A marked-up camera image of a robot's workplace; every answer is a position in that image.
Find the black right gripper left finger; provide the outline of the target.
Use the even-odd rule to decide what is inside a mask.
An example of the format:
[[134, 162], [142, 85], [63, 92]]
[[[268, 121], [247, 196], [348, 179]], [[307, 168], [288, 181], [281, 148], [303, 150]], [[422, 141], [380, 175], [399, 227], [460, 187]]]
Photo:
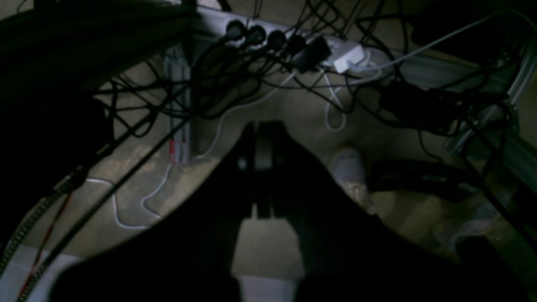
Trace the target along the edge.
[[237, 237], [253, 209], [269, 216], [266, 138], [253, 122], [207, 179], [171, 214], [125, 243], [65, 270], [52, 302], [240, 300], [230, 275]]

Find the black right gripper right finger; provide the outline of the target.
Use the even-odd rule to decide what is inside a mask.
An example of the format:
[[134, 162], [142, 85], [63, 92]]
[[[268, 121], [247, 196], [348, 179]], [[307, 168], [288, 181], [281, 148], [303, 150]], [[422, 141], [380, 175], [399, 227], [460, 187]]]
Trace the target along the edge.
[[305, 277], [298, 302], [528, 302], [527, 290], [486, 233], [482, 205], [448, 227], [450, 262], [404, 239], [373, 210], [360, 152], [337, 151], [327, 169], [275, 122], [275, 207], [298, 235]]

